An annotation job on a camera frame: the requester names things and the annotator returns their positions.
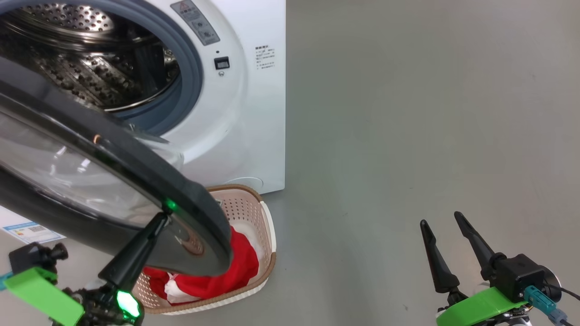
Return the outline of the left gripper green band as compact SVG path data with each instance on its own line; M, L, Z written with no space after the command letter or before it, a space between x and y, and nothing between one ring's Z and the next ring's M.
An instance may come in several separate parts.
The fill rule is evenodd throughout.
M6 290L47 315L51 326L142 326L144 307L128 291L135 286L167 220L166 213L157 213L88 288L60 289L56 274L31 268L13 274Z

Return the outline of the grey warning label sticker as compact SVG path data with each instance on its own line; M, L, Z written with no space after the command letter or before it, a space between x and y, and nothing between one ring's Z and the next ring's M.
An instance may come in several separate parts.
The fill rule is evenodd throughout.
M192 0L181 0L172 3L170 6L193 30L203 46L220 42L219 35Z

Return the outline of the dark round washer door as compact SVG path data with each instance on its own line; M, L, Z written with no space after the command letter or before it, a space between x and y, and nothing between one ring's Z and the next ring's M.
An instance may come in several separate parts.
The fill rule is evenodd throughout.
M165 140L128 130L0 57L0 207L110 255L167 213L147 265L223 274L233 258L228 220L181 162Z

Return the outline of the white front-load washing machine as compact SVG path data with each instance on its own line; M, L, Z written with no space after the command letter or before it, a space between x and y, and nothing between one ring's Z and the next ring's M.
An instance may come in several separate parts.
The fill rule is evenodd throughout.
M220 37L208 46L178 1L0 0L0 57L169 141L191 180L282 190L286 0L192 0Z

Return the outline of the blue energy label sticker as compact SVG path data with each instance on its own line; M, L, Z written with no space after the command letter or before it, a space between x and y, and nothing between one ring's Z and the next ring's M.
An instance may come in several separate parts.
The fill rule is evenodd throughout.
M60 235L59 233L47 229L43 225L38 225L33 221L16 225L6 225L0 227L0 230L6 232L7 234L25 244L44 244L50 243L52 241L63 240L66 238L64 235Z

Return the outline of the red cloth garment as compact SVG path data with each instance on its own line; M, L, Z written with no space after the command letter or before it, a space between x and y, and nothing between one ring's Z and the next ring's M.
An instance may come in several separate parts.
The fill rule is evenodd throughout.
M155 268L144 268L151 291L170 305L212 299L247 286L259 272L259 259L247 236L230 227L233 260L221 276L200 277L169 273Z

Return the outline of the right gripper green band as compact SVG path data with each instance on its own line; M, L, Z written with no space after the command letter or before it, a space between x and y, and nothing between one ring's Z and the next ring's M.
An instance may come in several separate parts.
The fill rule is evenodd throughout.
M497 271L494 264L495 261L503 258L503 253L493 251L462 212L455 211L454 217L462 235L469 241L476 255L483 280L495 281ZM421 220L419 227L435 292L462 295L459 290L460 282L458 277L451 273L441 255L437 247L436 237L429 223L426 220ZM509 320L513 314L518 317L520 314L525 313L526 305L528 305L528 301L514 303L497 288L491 287L439 312L436 324L437 326L478 326L493 321Z

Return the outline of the cream perforated laundry basket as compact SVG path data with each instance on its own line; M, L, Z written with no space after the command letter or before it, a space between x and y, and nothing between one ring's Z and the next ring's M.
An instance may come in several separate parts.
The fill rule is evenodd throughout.
M149 277L141 273L132 293L143 304L146 314L179 315L216 309L254 295L267 283L277 258L276 234L267 204L255 190L242 184L211 187L209 192L222 207L230 227L246 235L254 246L259 259L258 274L238 290L212 299L172 306L151 291Z

